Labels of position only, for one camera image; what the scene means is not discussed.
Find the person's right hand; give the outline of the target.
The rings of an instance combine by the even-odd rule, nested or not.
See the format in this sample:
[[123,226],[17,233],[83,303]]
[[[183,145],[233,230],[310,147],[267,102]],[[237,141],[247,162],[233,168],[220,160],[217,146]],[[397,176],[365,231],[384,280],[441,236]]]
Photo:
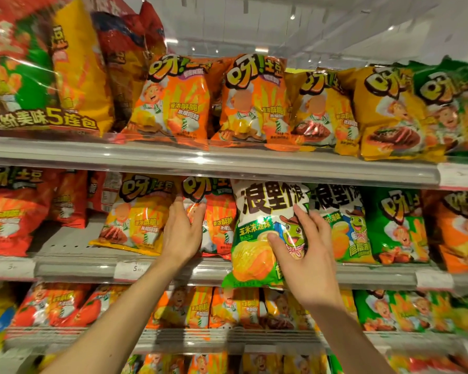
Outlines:
[[299,205],[293,210],[305,232],[307,251],[303,258],[295,258],[294,269],[281,271],[287,287],[305,308],[318,299],[335,299],[340,291],[330,225],[314,210],[306,212]]

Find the person's left hand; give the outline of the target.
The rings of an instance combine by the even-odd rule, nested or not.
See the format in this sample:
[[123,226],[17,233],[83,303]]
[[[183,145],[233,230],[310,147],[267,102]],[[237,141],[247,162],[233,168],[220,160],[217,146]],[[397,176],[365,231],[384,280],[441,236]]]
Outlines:
[[202,238],[193,238],[191,221],[178,195],[172,203],[163,232],[162,252],[157,261],[175,270],[182,269],[200,250]]

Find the white green corn snack packet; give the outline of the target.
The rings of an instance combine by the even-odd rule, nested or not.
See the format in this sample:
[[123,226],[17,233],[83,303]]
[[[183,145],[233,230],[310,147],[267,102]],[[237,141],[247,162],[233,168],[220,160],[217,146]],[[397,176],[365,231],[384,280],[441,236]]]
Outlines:
[[359,189],[343,184],[308,183],[307,186],[310,208],[317,210],[331,227],[335,260],[376,264]]
[[283,274],[267,236],[274,232],[293,258],[305,256],[306,236],[293,207],[308,211],[311,191],[300,182],[233,179],[231,186],[237,221],[231,247],[232,270],[222,287],[282,288]]

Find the person's right forearm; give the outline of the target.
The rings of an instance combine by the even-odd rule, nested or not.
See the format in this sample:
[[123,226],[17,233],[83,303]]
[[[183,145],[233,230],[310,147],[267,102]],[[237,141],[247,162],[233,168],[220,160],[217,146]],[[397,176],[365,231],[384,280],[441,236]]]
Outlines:
[[340,294],[306,305],[345,374],[395,374],[344,307]]

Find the person's left forearm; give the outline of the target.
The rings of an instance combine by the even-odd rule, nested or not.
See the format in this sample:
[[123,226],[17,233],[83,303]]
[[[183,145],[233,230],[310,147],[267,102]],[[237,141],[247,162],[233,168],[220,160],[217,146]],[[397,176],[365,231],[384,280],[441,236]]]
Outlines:
[[120,374],[159,299],[185,265],[160,256],[117,301],[41,374]]

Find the grey metal shelf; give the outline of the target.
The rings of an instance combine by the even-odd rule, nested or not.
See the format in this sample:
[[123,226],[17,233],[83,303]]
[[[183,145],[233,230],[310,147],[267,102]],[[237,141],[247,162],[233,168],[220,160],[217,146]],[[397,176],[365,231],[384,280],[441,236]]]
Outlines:
[[215,146],[204,151],[156,143],[0,137],[0,164],[442,190],[437,164],[367,162],[330,151],[280,152]]
[[[98,236],[104,220],[101,214],[95,214],[90,217],[84,229],[62,227],[52,221],[44,222],[35,232],[26,256],[36,262],[35,280],[116,283],[113,274],[117,262],[141,261],[153,264],[156,261],[156,257],[89,245],[89,241]],[[416,290],[417,270],[442,271],[432,263],[395,265],[339,263],[336,269],[340,287],[356,290]],[[468,273],[456,274],[453,278],[455,281],[453,292],[461,296],[468,294]]]

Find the small yellow chip packet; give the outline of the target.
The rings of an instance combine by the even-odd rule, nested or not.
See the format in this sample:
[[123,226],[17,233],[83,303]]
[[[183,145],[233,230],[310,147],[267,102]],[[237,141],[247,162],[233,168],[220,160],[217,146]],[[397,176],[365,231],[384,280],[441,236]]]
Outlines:
[[265,329],[320,332],[310,313],[288,290],[262,290],[261,325]]

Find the small orange chip packet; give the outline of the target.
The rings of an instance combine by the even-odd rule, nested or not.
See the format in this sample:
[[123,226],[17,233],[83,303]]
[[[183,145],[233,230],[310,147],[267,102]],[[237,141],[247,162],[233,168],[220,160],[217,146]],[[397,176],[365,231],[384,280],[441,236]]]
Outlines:
[[211,329],[262,329],[258,288],[213,287],[209,317]]
[[159,299],[146,329],[207,329],[213,287],[178,286]]

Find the small green chip packet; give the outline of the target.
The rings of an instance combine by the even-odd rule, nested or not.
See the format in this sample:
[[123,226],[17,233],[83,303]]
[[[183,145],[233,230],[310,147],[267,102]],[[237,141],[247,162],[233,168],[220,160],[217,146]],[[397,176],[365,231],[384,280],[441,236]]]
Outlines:
[[421,333],[434,328],[426,293],[353,290],[353,297],[359,323],[366,332]]
[[468,295],[446,291],[415,291],[408,294],[424,331],[468,333]]

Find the small red chip packet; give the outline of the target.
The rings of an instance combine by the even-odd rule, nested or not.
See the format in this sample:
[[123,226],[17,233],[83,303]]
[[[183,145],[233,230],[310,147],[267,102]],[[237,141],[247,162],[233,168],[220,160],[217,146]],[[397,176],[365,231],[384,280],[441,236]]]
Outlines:
[[35,282],[7,328],[6,336],[37,328],[76,327],[75,317],[92,291],[91,284]]
[[66,322],[65,327],[88,327],[130,287],[130,285],[101,284],[89,296],[84,305]]

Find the row of small chip packets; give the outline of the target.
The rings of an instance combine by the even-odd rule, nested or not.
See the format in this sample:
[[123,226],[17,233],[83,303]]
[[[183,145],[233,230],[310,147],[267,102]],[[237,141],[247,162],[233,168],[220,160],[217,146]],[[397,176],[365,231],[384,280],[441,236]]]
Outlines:
[[[395,374],[468,374],[454,356],[386,356]],[[128,358],[121,374],[346,374],[335,355],[150,353]]]

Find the dark red chip packet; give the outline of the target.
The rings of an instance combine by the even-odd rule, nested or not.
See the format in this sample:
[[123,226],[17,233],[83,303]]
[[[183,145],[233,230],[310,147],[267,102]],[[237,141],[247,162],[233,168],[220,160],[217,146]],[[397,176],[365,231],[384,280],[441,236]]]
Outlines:
[[143,1],[139,18],[144,29],[144,39],[147,51],[153,59],[157,59],[167,53],[164,27],[153,5],[149,1]]
[[137,14],[117,16],[94,11],[91,18],[106,63],[114,102],[112,130],[120,132],[130,120],[146,80],[148,61],[144,28]]

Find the large clear multipack of snacks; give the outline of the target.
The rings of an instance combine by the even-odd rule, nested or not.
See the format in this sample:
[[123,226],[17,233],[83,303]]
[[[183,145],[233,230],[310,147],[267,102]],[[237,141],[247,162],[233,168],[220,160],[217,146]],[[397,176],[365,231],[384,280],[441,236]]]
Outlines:
[[0,0],[0,131],[111,131],[99,38],[115,16],[89,1]]

